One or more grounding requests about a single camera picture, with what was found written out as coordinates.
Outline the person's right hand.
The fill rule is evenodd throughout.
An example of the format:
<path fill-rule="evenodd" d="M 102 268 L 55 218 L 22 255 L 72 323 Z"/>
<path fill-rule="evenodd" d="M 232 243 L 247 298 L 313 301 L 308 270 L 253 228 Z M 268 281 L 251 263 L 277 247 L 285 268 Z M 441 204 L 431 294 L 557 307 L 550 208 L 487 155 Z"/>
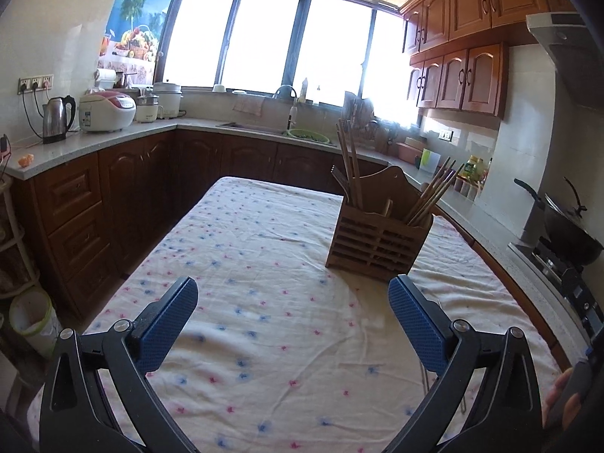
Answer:
<path fill-rule="evenodd" d="M 554 425 L 559 425 L 562 427 L 562 430 L 567 430 L 581 411 L 582 404 L 581 395 L 579 393 L 573 394 L 566 401 L 562 399 L 568 381 L 571 379 L 572 372 L 572 367 L 566 369 L 556 379 L 549 394 L 545 397 L 544 405 L 542 405 L 542 426 L 545 430 L 552 428 Z M 561 407 L 562 415 L 559 420 L 553 420 L 550 416 L 552 415 L 552 410 L 557 406 Z"/>

